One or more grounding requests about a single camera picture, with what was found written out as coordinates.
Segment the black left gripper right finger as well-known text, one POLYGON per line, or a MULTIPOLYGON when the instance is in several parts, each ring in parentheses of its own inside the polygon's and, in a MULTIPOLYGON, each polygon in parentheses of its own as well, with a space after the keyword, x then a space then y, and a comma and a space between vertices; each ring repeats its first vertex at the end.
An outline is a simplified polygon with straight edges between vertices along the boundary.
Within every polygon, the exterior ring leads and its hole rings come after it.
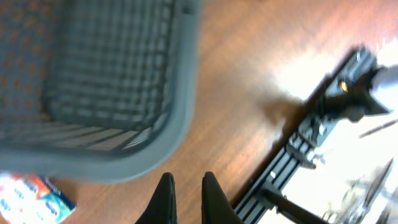
POLYGON ((243 224, 229 203, 214 173, 208 171, 201 186, 202 224, 243 224))

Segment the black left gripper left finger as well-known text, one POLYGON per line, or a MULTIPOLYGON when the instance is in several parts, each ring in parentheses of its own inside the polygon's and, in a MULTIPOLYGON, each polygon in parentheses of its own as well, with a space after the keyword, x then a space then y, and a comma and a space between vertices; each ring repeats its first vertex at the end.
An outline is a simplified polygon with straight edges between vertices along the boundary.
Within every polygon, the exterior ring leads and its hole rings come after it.
POLYGON ((177 224, 177 203, 174 176, 162 175, 159 183, 136 224, 177 224))

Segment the tissue pack multipack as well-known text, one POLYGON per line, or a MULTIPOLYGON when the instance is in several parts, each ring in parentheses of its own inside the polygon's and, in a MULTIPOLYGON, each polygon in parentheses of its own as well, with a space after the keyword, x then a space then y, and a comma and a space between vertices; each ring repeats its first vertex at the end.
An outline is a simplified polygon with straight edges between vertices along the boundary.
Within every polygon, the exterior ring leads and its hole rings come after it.
POLYGON ((1 216, 12 224, 60 224, 76 205, 47 178, 1 172, 1 216))

